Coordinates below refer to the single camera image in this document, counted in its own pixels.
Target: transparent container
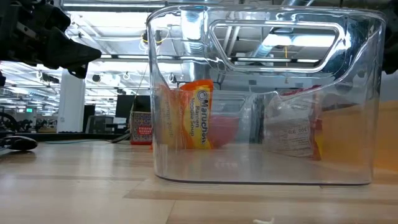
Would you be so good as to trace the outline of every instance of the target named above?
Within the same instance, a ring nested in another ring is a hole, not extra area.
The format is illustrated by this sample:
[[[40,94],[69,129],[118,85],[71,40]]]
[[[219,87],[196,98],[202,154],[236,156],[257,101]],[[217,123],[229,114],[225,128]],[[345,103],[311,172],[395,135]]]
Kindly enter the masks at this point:
[[[155,174],[370,183],[384,27],[380,13],[337,8],[172,6],[151,14]]]

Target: fluorescent light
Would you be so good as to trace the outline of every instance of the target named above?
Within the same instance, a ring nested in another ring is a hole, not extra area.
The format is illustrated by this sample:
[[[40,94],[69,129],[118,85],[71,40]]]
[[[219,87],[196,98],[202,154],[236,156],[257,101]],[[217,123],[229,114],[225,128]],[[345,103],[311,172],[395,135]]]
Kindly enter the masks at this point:
[[[162,8],[164,5],[162,4],[77,4],[77,3],[65,3],[64,7],[158,7]]]
[[[318,61],[319,60],[317,60],[317,59],[297,59],[297,62],[301,62],[301,63],[315,63]]]
[[[239,62],[291,62],[289,58],[238,58]]]
[[[26,108],[26,106],[9,106],[9,105],[4,105],[3,107],[5,107],[5,108]]]
[[[45,103],[45,104],[47,104],[47,105],[51,105],[51,106],[58,106],[58,104],[56,104],[56,103],[51,103],[51,102],[48,102],[48,101],[42,101],[43,103]]]
[[[159,56],[156,56],[156,58],[158,60],[173,60],[174,59],[173,56],[167,56],[167,55],[159,55]]]
[[[202,32],[203,13],[190,15],[192,12],[181,11],[181,28],[184,39],[199,40]]]
[[[119,86],[120,76],[119,75],[102,75],[101,82],[108,86]]]
[[[8,79],[6,79],[6,83],[10,83],[10,84],[17,84],[16,82],[14,82],[14,81],[12,81],[12,80],[8,80]]]
[[[334,35],[298,35],[292,45],[301,47],[330,47],[335,41]]]
[[[268,36],[262,41],[265,46],[289,46],[292,45],[292,40],[286,35],[268,34]]]
[[[146,55],[118,55],[121,59],[148,59]]]
[[[27,90],[24,90],[22,88],[18,88],[18,87],[8,87],[8,88],[14,93],[20,93],[20,94],[25,94],[25,95],[29,94],[29,92]]]

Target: wooden table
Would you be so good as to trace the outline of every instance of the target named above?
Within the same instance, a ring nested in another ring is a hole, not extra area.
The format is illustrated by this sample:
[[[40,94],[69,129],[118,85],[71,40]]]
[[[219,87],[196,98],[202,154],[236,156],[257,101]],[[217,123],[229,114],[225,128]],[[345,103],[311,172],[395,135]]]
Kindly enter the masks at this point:
[[[365,187],[178,184],[148,147],[104,141],[0,152],[0,223],[398,223],[398,173]]]

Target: white pillar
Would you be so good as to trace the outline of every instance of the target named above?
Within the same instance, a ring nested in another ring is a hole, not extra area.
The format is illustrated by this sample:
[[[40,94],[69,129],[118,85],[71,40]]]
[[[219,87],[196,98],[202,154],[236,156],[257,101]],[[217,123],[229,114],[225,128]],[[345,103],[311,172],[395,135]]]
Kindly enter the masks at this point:
[[[57,133],[61,131],[81,131],[83,128],[85,91],[85,80],[74,77],[69,74],[68,70],[64,69],[61,79]]]

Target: plastic bin handle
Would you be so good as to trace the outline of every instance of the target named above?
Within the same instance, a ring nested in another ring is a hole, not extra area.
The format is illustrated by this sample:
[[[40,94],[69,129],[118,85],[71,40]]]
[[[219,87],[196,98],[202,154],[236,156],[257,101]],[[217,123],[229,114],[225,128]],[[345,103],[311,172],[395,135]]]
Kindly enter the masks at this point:
[[[231,63],[226,55],[223,47],[218,42],[215,35],[217,26],[233,26],[233,27],[282,27],[282,28],[302,28],[302,29],[323,29],[335,32],[335,39],[332,46],[326,53],[326,57],[316,66],[312,68],[300,67],[253,67],[249,65],[235,65]],[[219,53],[222,61],[231,70],[238,72],[294,72],[294,73],[313,73],[322,70],[328,61],[332,58],[336,51],[339,50],[339,43],[345,40],[344,29],[336,23],[330,22],[292,22],[292,21],[253,21],[253,20],[217,20],[209,25],[210,42],[215,44],[215,48]]]

